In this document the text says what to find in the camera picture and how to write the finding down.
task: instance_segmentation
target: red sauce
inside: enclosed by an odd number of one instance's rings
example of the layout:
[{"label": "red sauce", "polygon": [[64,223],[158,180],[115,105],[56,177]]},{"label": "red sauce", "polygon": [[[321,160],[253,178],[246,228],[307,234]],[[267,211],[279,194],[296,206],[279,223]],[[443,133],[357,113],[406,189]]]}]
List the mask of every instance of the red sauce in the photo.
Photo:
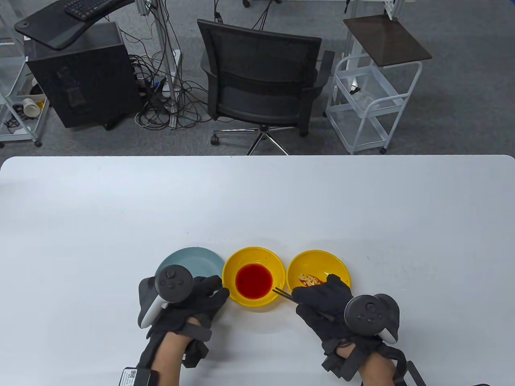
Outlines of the red sauce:
[{"label": "red sauce", "polygon": [[272,274],[261,264],[248,264],[236,273],[236,289],[247,299],[260,299],[272,290]]}]

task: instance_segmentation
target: teal plate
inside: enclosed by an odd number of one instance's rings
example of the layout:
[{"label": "teal plate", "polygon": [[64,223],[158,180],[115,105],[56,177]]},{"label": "teal plate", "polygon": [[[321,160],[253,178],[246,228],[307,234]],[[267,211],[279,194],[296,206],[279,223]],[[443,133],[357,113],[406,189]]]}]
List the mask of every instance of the teal plate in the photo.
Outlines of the teal plate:
[{"label": "teal plate", "polygon": [[164,259],[157,268],[156,275],[163,267],[172,264],[185,267],[193,277],[213,275],[222,277],[225,263],[220,256],[209,249],[201,247],[184,248],[173,252]]}]

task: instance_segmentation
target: keyboard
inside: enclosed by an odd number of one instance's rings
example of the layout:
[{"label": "keyboard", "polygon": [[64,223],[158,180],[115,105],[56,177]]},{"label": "keyboard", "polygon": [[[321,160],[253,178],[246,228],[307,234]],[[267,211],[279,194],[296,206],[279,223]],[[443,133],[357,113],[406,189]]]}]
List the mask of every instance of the keyboard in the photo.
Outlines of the keyboard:
[{"label": "keyboard", "polygon": [[64,5],[64,11],[83,22],[104,13],[105,10],[123,0],[71,0]]}]

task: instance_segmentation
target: chair wheel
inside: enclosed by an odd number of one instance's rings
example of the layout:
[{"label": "chair wheel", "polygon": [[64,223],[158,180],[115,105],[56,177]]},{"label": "chair wheel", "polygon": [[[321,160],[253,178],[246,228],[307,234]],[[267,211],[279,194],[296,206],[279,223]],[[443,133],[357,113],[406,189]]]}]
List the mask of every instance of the chair wheel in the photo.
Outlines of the chair wheel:
[{"label": "chair wheel", "polygon": [[211,145],[213,145],[213,146],[220,145],[220,138],[218,138],[218,136],[216,134],[213,134],[213,136],[211,137]]}]

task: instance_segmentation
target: white cup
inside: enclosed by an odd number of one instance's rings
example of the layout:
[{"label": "white cup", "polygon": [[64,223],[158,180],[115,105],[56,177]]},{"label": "white cup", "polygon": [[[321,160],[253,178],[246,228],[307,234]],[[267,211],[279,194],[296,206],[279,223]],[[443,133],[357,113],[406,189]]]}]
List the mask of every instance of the white cup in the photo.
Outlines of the white cup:
[{"label": "white cup", "polygon": [[23,112],[29,118],[36,118],[41,113],[41,109],[32,99],[25,98],[23,100]]}]

